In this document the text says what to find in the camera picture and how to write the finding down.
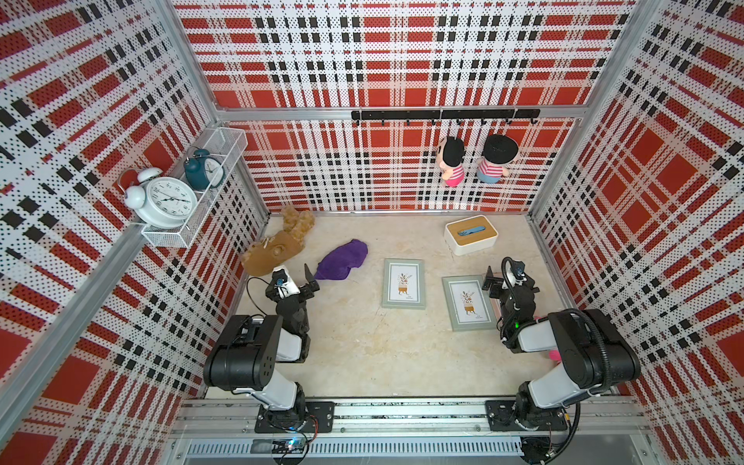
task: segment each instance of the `black cable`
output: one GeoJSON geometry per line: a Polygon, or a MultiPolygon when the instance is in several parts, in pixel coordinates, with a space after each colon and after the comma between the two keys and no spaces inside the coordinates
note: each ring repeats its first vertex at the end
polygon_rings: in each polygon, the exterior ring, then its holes
{"type": "MultiPolygon", "coordinates": [[[[256,313],[255,315],[249,315],[248,318],[253,319],[254,317],[257,317],[257,316],[261,316],[261,315],[259,315],[258,313],[256,313]]],[[[232,347],[233,344],[235,344],[235,341],[237,341],[238,338],[241,337],[242,335],[243,335],[243,327],[240,327],[240,332],[235,335],[235,337],[233,338],[233,340],[230,341],[230,345],[228,345],[228,348],[225,349],[225,373],[227,374],[227,377],[228,377],[228,379],[227,379],[228,386],[230,386],[231,388],[232,388],[232,385],[230,384],[230,370],[228,370],[228,358],[229,358],[229,355],[230,355],[230,347],[232,347]]],[[[230,394],[232,394],[234,396],[237,396],[238,395],[238,394],[235,394],[233,391],[230,391],[230,394]]]]}
{"type": "MultiPolygon", "coordinates": [[[[269,424],[269,426],[271,426],[272,428],[280,429],[280,430],[282,430],[282,431],[285,431],[285,432],[291,432],[291,433],[300,433],[300,434],[302,434],[302,437],[303,437],[303,438],[305,439],[305,447],[304,447],[304,452],[303,452],[303,454],[302,454],[302,457],[300,458],[300,461],[299,461],[299,462],[297,462],[297,463],[296,463],[295,465],[299,465],[299,464],[300,464],[300,463],[301,463],[301,462],[302,462],[303,460],[305,460],[305,457],[307,457],[307,453],[308,453],[308,451],[310,450],[310,443],[312,443],[312,442],[313,442],[313,441],[314,441],[314,440],[315,440],[315,439],[316,439],[316,438],[318,437],[318,436],[317,436],[317,431],[318,431],[318,419],[317,419],[317,418],[315,418],[315,417],[314,417],[314,416],[312,416],[312,415],[310,415],[310,417],[312,418],[312,421],[313,421],[313,422],[315,423],[315,431],[316,431],[316,433],[315,433],[315,436],[313,436],[313,438],[312,438],[311,440],[307,440],[307,436],[305,435],[305,433],[304,433],[304,432],[302,432],[302,431],[300,431],[299,429],[291,429],[291,428],[287,428],[287,427],[285,427],[285,426],[279,426],[279,425],[277,425],[276,423],[273,423],[273,422],[272,422],[271,420],[269,420],[268,418],[266,419],[266,422],[267,422],[267,423],[269,424]]],[[[285,452],[285,453],[284,453],[284,455],[282,455],[282,456],[281,456],[281,458],[279,459],[279,463],[278,463],[278,465],[282,465],[282,462],[283,462],[284,458],[285,458],[285,457],[287,456],[287,454],[289,454],[290,452],[291,452],[291,451],[285,452]]]]}
{"type": "Polygon", "coordinates": [[[523,443],[533,443],[533,444],[536,444],[538,447],[545,448],[544,455],[547,458],[541,459],[540,462],[538,462],[539,464],[546,465],[554,461],[559,455],[563,453],[563,451],[565,451],[565,449],[574,439],[576,430],[579,428],[579,418],[581,417],[581,404],[576,403],[575,406],[576,406],[576,411],[574,412],[574,421],[571,422],[570,420],[566,420],[568,422],[568,436],[566,436],[565,440],[561,444],[558,444],[558,449],[555,451],[555,453],[553,453],[551,457],[547,457],[551,451],[551,445],[549,443],[546,443],[545,437],[534,437],[533,436],[533,437],[526,437],[525,439],[522,440],[523,443]]]}
{"type": "Polygon", "coordinates": [[[264,315],[266,315],[266,312],[264,312],[264,311],[263,311],[263,310],[261,309],[261,307],[259,307],[258,305],[256,305],[256,301],[254,301],[254,300],[253,300],[253,297],[251,297],[251,291],[249,291],[249,290],[248,290],[248,284],[249,284],[249,283],[251,282],[251,279],[260,279],[260,280],[262,280],[262,281],[263,281],[264,283],[266,283],[266,285],[267,285],[267,286],[271,286],[271,284],[270,284],[270,283],[267,283],[265,279],[263,279],[263,278],[259,278],[258,276],[251,276],[251,277],[250,277],[250,278],[248,278],[248,280],[246,281],[246,294],[248,294],[248,298],[249,298],[249,299],[251,299],[251,302],[252,302],[252,303],[253,303],[253,305],[254,305],[254,306],[255,306],[255,307],[256,307],[256,308],[258,309],[258,311],[259,311],[259,312],[261,312],[261,313],[263,313],[264,315]]]}
{"type": "MultiPolygon", "coordinates": [[[[511,281],[509,280],[509,276],[507,275],[507,263],[509,263],[509,266],[513,270],[514,260],[512,260],[512,257],[504,257],[504,259],[501,261],[501,276],[504,278],[504,282],[507,284],[509,295],[511,295],[511,298],[514,299],[514,302],[516,303],[516,297],[514,296],[514,286],[512,285],[511,281]]],[[[501,329],[498,332],[498,337],[502,341],[504,341],[504,339],[508,339],[505,335],[507,328],[514,323],[515,319],[516,319],[516,311],[512,312],[512,314],[509,315],[508,320],[504,320],[504,324],[501,326],[501,329]]]]}
{"type": "Polygon", "coordinates": [[[546,461],[543,462],[543,464],[549,464],[550,462],[554,461],[556,457],[561,455],[563,451],[565,451],[565,448],[568,447],[568,445],[571,443],[571,440],[574,439],[574,435],[576,434],[576,430],[579,428],[579,418],[581,417],[581,403],[576,403],[576,411],[574,412],[574,421],[573,423],[569,422],[570,426],[568,427],[568,436],[566,439],[560,444],[558,447],[558,450],[556,451],[555,455],[553,457],[550,457],[546,461]]]}
{"type": "Polygon", "coordinates": [[[598,388],[596,388],[596,391],[594,392],[592,392],[592,389],[589,389],[589,393],[591,395],[595,395],[607,391],[610,384],[612,383],[612,374],[610,373],[609,355],[607,354],[607,347],[604,344],[604,339],[602,339],[602,333],[600,333],[600,331],[597,329],[597,325],[594,324],[594,320],[589,318],[589,315],[587,315],[586,313],[580,312],[576,309],[567,309],[566,312],[571,313],[572,315],[577,315],[579,318],[584,320],[586,326],[589,327],[591,338],[597,345],[597,349],[599,349],[600,351],[600,358],[602,359],[602,384],[598,388]]]}
{"type": "Polygon", "coordinates": [[[504,426],[511,426],[512,423],[514,423],[515,419],[516,419],[516,410],[512,410],[511,415],[509,415],[509,419],[506,421],[501,421],[500,423],[504,426]]]}

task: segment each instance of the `purple cloth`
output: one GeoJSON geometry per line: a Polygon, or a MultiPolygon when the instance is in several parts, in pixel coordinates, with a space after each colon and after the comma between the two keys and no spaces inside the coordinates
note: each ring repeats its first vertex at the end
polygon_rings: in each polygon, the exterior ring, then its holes
{"type": "Polygon", "coordinates": [[[350,243],[336,247],[318,263],[315,279],[344,280],[352,268],[359,268],[367,257],[367,244],[352,239],[350,243]]]}

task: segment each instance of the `picture frame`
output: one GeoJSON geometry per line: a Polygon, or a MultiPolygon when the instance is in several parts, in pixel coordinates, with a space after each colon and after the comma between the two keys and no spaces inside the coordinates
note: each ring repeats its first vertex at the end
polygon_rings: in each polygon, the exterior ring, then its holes
{"type": "Polygon", "coordinates": [[[498,316],[480,275],[442,278],[452,331],[495,330],[498,316]]]}
{"type": "Polygon", "coordinates": [[[385,258],[382,279],[382,308],[426,308],[423,260],[385,258]]]}

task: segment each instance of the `striped shirt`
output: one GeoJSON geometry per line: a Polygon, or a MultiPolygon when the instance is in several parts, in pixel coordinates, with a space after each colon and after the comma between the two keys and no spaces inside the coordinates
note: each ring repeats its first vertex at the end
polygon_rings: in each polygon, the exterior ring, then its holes
{"type": "Polygon", "coordinates": [[[482,159],[478,165],[478,171],[490,178],[500,178],[504,175],[504,168],[495,167],[486,162],[486,159],[482,159]]]}
{"type": "Polygon", "coordinates": [[[452,176],[450,176],[449,179],[445,180],[445,184],[447,184],[450,187],[454,187],[465,178],[465,170],[463,169],[463,165],[459,165],[457,167],[454,167],[452,169],[452,176]]]}

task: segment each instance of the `plaid wall panel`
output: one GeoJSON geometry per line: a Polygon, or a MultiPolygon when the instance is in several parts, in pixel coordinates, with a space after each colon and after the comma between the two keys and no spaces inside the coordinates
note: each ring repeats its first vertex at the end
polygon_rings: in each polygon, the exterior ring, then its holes
{"type": "Polygon", "coordinates": [[[311,210],[468,209],[526,214],[573,125],[573,119],[528,121],[236,122],[247,131],[246,161],[266,206],[311,210]],[[519,143],[496,184],[475,171],[489,134],[519,143]],[[465,179],[444,185],[434,162],[439,140],[465,142],[465,179]]]}
{"type": "Polygon", "coordinates": [[[128,224],[124,168],[168,169],[204,126],[144,1],[0,4],[0,379],[128,224]]]}
{"type": "Polygon", "coordinates": [[[539,224],[641,357],[670,463],[741,463],[744,2],[660,5],[539,224]]]}
{"type": "Polygon", "coordinates": [[[240,252],[260,219],[235,174],[195,245],[135,258],[0,453],[2,465],[148,464],[242,290],[240,252]]]}
{"type": "Polygon", "coordinates": [[[173,0],[218,106],[584,103],[635,1],[173,0]]]}

